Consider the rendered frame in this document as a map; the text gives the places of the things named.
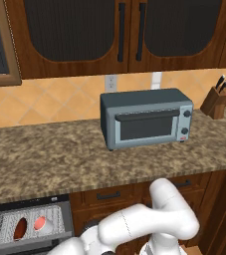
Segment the wooden glass-front cupboard door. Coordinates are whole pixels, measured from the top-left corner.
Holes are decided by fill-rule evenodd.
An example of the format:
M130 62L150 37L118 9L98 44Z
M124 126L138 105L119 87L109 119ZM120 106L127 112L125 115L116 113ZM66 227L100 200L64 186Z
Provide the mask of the wooden glass-front cupboard door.
M146 3L137 61L139 3ZM131 0L128 70L132 73L220 68L226 0Z
M117 60L125 3L123 61ZM23 79L123 74L131 0L5 0Z

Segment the black dishwasher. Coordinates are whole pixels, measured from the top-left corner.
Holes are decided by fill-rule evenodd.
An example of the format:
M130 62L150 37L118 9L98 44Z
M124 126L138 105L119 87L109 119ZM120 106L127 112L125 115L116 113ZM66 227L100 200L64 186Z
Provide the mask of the black dishwasher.
M74 226L69 195L56 195L0 204L0 213L58 205L62 209L64 233L43 234L42 237L13 240L0 244L0 255L47 255L55 246L73 237Z

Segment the white cup red inside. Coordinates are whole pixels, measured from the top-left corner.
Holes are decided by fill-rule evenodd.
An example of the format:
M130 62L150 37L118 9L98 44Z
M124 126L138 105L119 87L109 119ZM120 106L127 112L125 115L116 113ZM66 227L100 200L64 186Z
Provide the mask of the white cup red inside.
M45 216L38 217L34 223L34 229L41 234L50 234L53 228L53 222Z

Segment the reddish brown bowl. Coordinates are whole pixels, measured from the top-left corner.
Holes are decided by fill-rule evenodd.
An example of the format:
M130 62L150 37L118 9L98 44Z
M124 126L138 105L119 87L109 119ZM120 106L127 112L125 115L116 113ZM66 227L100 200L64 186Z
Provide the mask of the reddish brown bowl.
M25 217L22 217L16 225L13 238L15 240L20 240L24 237L27 230L27 220Z

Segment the grey dishwasher rack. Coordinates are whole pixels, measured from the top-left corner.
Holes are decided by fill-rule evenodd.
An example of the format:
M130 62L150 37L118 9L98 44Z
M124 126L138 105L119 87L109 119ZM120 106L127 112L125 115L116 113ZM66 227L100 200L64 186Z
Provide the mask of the grey dishwasher rack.
M34 229L34 223L39 216L45 216L53 223L52 234L65 232L62 209L58 205L5 212L0 213L0 244L14 240L15 228L22 217L27 220L27 230L23 239L42 237L43 234Z

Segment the grey toaster oven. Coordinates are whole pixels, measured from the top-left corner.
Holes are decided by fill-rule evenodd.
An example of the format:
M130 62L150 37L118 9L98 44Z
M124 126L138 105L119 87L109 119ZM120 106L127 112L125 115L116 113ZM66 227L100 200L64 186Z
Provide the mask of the grey toaster oven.
M189 139L193 103L178 89L101 94L108 150Z

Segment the wooden drawer front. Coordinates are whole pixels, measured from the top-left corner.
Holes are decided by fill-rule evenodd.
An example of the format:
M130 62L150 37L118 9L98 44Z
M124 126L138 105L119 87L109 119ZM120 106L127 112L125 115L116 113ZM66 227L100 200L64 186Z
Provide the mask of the wooden drawer front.
M97 193L100 193L101 195L106 195L115 193L116 191L120 192L120 197L97 200ZM84 191L82 194L81 205L83 207L96 207L137 201L140 197L140 191L141 187L136 183Z
M197 174L171 177L170 181L172 183L174 182L181 183L181 182L184 182L186 179L190 179L191 185L180 187L180 188L176 187L181 194L187 194L187 193L192 193L194 191L204 190L207 186L209 178L210 178L210 173L206 172L206 173L197 173Z

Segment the wooden knife block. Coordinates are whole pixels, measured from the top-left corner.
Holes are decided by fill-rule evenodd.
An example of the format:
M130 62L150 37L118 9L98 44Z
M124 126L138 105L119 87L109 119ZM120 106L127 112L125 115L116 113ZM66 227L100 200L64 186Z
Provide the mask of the wooden knife block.
M220 120L224 118L225 108L226 88L221 93L219 93L214 87L212 87L202 106L200 107L200 111L213 120Z

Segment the wooden corner base cupboard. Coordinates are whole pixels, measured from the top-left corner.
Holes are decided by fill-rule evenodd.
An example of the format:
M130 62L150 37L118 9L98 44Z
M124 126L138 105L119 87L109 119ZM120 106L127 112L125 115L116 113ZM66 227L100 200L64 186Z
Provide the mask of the wooden corner base cupboard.
M198 247L203 255L226 255L226 175Z

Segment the white wall socket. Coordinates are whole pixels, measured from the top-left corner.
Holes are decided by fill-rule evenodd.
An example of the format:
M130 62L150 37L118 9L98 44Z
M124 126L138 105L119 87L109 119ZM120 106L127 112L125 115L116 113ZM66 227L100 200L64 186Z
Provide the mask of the white wall socket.
M116 91L116 75L106 75L105 91L107 93L114 93Z

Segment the white wall switch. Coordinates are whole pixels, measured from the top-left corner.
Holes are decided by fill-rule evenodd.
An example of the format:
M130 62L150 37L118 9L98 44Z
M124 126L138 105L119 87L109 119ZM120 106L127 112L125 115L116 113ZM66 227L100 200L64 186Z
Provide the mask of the white wall switch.
M160 88L162 73L161 72L153 72L151 77L151 85L150 88L152 90L158 90Z

